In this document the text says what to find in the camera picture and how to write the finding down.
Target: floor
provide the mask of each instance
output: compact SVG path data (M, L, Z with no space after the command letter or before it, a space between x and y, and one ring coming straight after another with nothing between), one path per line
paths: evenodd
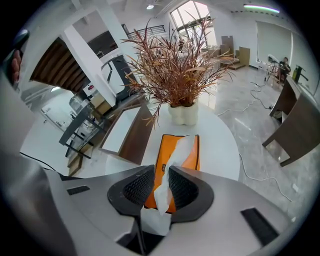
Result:
M320 147L318 146L294 163L281 167L279 162L288 158L286 153L274 142L267 149L262 146L262 143L280 124L269 116L271 110L265 109L259 100L254 101L250 94L250 90L261 90L261 92L253 91L252 93L268 108L276 103L281 87L278 84L272 86L272 79L265 86L257 87L253 83L262 86L265 74L250 67L244 67L232 73L233 81L221 81L216 88L211 89L213 95L203 94L199 101L219 115L231 130L239 153L243 157L247 175L258 180L268 177L276 178L282 193L292 201L280 193L274 179L257 181L248 178L242 164L239 181L270 200L291 219L298 218L306 209L309 199L312 198L320 183L320 173L317 170ZM105 153L97 149L93 150L92 159L83 161L83 167L76 177L105 175L107 158ZM297 192L293 189L293 184L297 186Z

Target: white tissue paper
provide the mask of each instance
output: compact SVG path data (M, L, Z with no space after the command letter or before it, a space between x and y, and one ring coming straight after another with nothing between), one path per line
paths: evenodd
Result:
M165 236L170 229L171 214L166 213L169 208L172 193L169 189L169 167L182 166L193 150L195 135L185 136L178 140L175 149L165 165L161 185L154 191L156 209L142 207L140 211L141 228L143 231Z

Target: wooden slats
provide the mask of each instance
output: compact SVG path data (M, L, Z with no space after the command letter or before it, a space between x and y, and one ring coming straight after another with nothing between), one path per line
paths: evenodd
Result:
M88 78L66 44L57 38L38 62L31 80L77 93L85 86Z

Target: white round table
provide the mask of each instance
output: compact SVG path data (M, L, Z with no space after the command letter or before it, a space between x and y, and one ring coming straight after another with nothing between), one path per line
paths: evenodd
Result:
M186 136L199 135L200 171L237 181L240 172L240 158L234 136L226 124L212 109L199 104L198 121L194 126L174 125L168 105L161 106L159 126L152 128L142 159L142 166L155 165L163 134ZM106 173L117 173L137 165L108 156Z

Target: dried grass arrangement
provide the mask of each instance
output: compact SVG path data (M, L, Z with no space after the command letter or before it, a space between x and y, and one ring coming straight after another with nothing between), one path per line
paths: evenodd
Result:
M215 86L223 75L228 74L232 79L226 67L218 65L219 68L214 68L215 62L230 59L228 56L214 57L214 51L201 54L201 48L206 45L204 31L211 21L208 17L197 21L202 32L193 33L191 38L184 36L182 52L179 50L179 40L173 40L174 33L169 35L169 40L147 37L148 24L144 36L134 30L136 40L123 40L134 43L134 48L138 50L137 60L129 56L132 73L126 75L130 81L128 86L133 91L150 96L158 104L151 122L158 121L162 104L170 104L172 108L190 107L202 93L210 94L208 88ZM138 76L140 81L132 79L132 74Z

